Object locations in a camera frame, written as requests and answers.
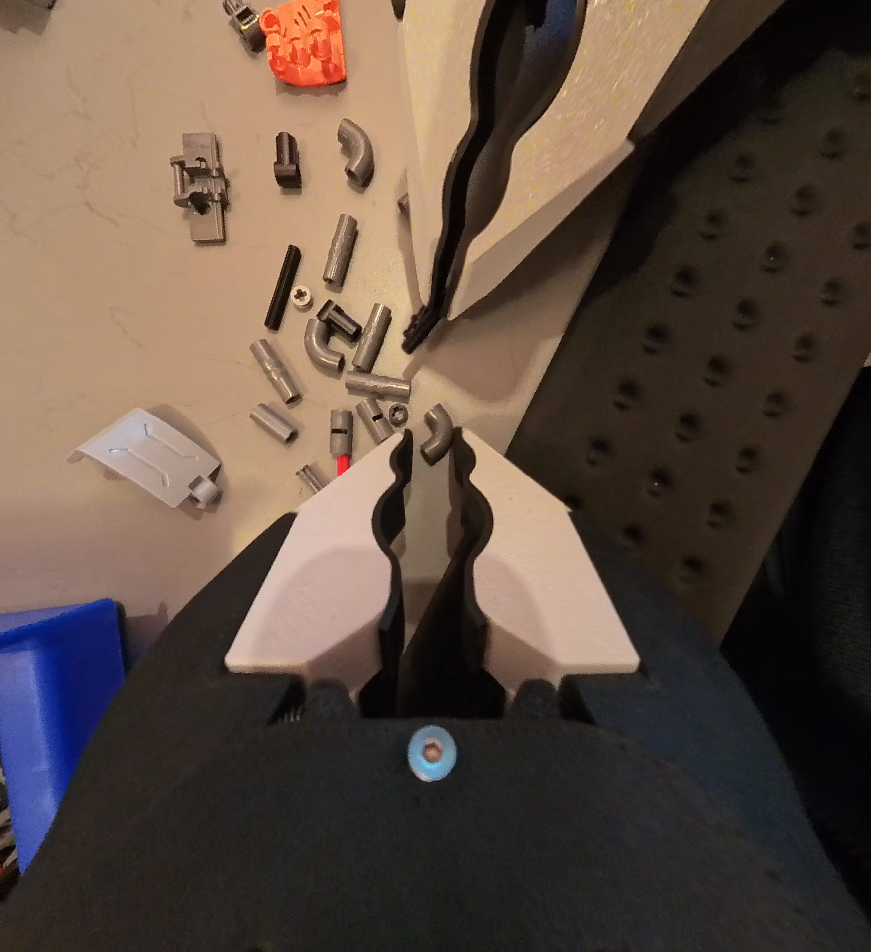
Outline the cluster of small grey connectors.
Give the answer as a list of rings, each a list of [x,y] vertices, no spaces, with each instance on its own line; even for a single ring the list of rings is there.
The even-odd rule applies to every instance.
[[[298,142],[286,130],[280,130],[275,136],[273,168],[276,184],[281,189],[299,190],[301,188],[302,173]],[[334,230],[323,273],[323,281],[331,289],[341,290],[345,283],[357,236],[357,220],[346,213],[341,214]],[[278,329],[288,303],[292,303],[301,311],[312,305],[313,298],[310,290],[305,286],[292,283],[296,278],[301,259],[301,248],[289,244],[266,313],[264,326],[268,331],[275,332]],[[342,373],[345,356],[342,352],[330,347],[330,339],[334,334],[342,336],[347,343],[358,344],[352,357],[350,374],[347,377],[348,384],[352,384],[354,389],[364,389],[370,395],[392,396],[394,394],[407,400],[410,396],[410,384],[398,380],[379,383],[375,378],[372,378],[375,383],[370,381],[370,372],[381,351],[391,322],[392,312],[384,304],[375,304],[367,322],[361,324],[339,303],[327,300],[305,327],[304,349],[314,366],[322,367],[332,373]],[[261,338],[252,342],[250,351],[281,400],[288,405],[297,403],[302,393],[270,339]],[[373,439],[379,441],[385,441],[392,433],[390,419],[395,422],[395,425],[400,426],[406,420],[406,410],[401,406],[393,407],[390,417],[380,417],[376,403],[370,399],[359,406],[358,412]],[[336,462],[337,475],[348,470],[352,457],[351,415],[351,412],[346,409],[335,409],[331,412],[330,448]],[[283,445],[293,442],[298,435],[295,425],[266,404],[260,404],[254,408],[250,417],[263,431],[272,435]],[[310,465],[297,470],[296,475],[313,493],[319,493],[324,488],[324,483]]]

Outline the orange panel piece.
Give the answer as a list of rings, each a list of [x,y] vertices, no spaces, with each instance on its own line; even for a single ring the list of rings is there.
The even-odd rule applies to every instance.
[[[325,88],[346,81],[338,1],[292,1],[264,8],[258,18],[272,74],[296,88]]]

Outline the blue plastic bin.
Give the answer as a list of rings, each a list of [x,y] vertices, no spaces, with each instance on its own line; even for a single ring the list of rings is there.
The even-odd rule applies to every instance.
[[[19,874],[124,677],[115,601],[0,614],[0,757]]]

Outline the black perforated pad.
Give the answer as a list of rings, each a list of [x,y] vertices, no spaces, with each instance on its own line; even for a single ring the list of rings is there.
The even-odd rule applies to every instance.
[[[871,21],[744,53],[647,139],[509,449],[716,638],[871,349]]]

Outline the small dark grey piece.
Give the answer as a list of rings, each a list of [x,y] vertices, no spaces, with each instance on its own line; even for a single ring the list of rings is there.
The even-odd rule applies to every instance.
[[[259,21],[259,13],[244,1],[222,1],[230,25],[243,46],[251,53],[260,53],[266,45],[266,34]]]

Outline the dark grey connector plate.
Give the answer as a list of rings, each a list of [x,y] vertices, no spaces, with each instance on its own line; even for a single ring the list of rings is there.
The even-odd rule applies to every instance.
[[[224,244],[228,180],[216,136],[210,132],[182,134],[181,153],[171,157],[170,165],[174,175],[173,201],[184,211],[191,242]]]

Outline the dark grey elbow connector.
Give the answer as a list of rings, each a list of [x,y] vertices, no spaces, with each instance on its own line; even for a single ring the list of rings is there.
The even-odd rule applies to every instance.
[[[421,443],[419,451],[425,463],[434,467],[445,458],[453,445],[453,419],[449,411],[437,403],[425,413],[424,423],[429,435]]]

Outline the light grey ribbed panel piece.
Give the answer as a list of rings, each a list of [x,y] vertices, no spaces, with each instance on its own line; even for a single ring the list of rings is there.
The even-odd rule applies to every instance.
[[[169,507],[205,509],[222,496],[213,475],[220,461],[167,422],[134,409],[73,450],[68,463],[96,461]]]

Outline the grey elbow connector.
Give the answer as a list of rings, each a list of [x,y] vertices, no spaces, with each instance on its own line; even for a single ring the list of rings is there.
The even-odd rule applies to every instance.
[[[337,127],[337,141],[346,157],[344,172],[349,182],[365,188],[374,175],[374,151],[369,134],[354,121],[343,118]]]

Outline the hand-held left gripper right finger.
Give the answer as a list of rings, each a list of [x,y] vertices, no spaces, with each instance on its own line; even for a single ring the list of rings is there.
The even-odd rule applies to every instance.
[[[569,507],[472,430],[456,430],[466,665],[512,701],[522,686],[627,675],[641,658]]]

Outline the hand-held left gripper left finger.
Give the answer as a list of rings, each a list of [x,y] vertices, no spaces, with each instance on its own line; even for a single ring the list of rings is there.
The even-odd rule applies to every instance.
[[[392,436],[291,515],[228,649],[228,671],[394,687],[404,649],[402,573],[412,437]]]

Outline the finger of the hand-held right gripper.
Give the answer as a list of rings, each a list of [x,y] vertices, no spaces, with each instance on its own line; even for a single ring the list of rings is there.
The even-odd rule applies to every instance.
[[[589,2],[566,79],[513,146],[500,207],[469,246],[448,319],[500,285],[781,5]]]
[[[475,233],[469,188],[499,121],[496,82],[517,76],[543,2],[396,2],[414,264],[423,304],[402,349],[449,317]]]

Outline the light grey curved panel piece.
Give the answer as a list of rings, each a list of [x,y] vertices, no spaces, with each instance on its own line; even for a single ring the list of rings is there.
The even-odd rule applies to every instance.
[[[58,1],[0,1],[0,28],[17,34],[22,30],[42,35]]]

